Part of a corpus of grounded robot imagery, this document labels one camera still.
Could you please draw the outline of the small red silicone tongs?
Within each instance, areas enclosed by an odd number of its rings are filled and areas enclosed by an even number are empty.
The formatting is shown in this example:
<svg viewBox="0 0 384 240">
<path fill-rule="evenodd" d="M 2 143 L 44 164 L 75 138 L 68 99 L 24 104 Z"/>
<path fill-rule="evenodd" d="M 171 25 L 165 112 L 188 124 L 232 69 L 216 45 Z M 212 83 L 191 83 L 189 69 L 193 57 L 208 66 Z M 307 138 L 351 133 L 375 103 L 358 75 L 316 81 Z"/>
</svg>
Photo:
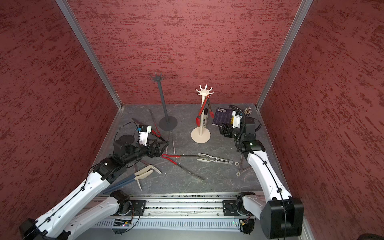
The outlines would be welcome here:
<svg viewBox="0 0 384 240">
<path fill-rule="evenodd" d="M 203 111 L 204 111 L 204 109 L 205 109 L 206 104 L 208 104 L 208 108 L 209 108 L 210 116 L 211 116 L 212 118 L 215 117 L 214 112 L 213 112 L 213 110 L 212 110 L 212 105 L 211 105 L 211 102 L 210 102 L 210 95 L 208 95 L 208 96 L 206 96 L 206 98 L 204 99 L 204 101 L 203 101 L 203 103 L 202 103 L 202 106 L 201 106 L 201 108 L 200 108 L 200 111 L 199 111 L 199 113 L 198 113 L 198 115 L 197 115 L 197 117 L 196 117 L 196 124 L 197 124 L 198 127 L 199 127 L 200 124 L 201 124 L 201 116 L 202 116 L 202 114 L 203 114 Z"/>
</svg>

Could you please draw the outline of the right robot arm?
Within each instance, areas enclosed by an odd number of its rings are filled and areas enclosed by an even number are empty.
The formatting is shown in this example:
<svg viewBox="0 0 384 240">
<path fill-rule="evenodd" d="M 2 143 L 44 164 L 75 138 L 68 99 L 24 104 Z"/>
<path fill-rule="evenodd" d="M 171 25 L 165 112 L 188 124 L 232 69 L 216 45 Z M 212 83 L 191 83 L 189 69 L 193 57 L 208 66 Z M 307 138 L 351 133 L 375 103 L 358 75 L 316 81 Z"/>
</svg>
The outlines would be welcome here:
<svg viewBox="0 0 384 240">
<path fill-rule="evenodd" d="M 292 197 L 277 176 L 265 147 L 256 139 L 256 129 L 250 122 L 251 118 L 235 105 L 228 107 L 233 111 L 232 138 L 237 152 L 242 154 L 252 167 L 265 197 L 264 201 L 260 201 L 253 194 L 240 195 L 239 211 L 255 216 L 269 240 L 301 236 L 303 203 L 300 199 Z"/>
</svg>

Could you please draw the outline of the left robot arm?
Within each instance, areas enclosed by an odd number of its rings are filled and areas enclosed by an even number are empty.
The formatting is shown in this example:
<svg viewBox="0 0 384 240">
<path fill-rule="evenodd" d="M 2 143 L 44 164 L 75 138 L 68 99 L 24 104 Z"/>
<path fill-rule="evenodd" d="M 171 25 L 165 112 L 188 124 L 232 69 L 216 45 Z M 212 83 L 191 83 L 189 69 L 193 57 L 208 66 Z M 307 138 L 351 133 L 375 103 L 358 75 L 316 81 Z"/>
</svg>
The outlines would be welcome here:
<svg viewBox="0 0 384 240">
<path fill-rule="evenodd" d="M 80 214 L 79 212 L 99 193 L 109 188 L 128 167 L 144 157 L 160 157 L 168 141 L 135 142 L 127 135 L 114 141 L 113 154 L 90 169 L 86 179 L 36 220 L 27 219 L 19 227 L 24 240 L 74 240 L 97 222 L 114 214 L 132 214 L 130 197 L 121 190 L 111 191 L 102 203 Z"/>
</svg>

